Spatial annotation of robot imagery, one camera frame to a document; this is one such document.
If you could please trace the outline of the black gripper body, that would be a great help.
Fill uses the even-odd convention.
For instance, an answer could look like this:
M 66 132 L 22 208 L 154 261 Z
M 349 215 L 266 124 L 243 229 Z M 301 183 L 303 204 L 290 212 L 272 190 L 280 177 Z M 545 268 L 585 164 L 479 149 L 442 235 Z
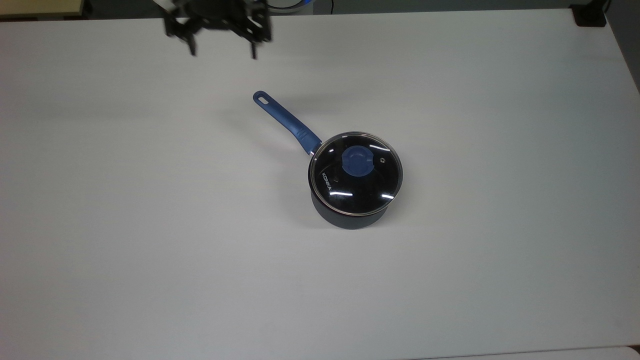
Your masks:
M 272 41 L 266 0 L 165 0 L 164 29 L 186 44 L 203 29 L 231 31 L 253 44 Z

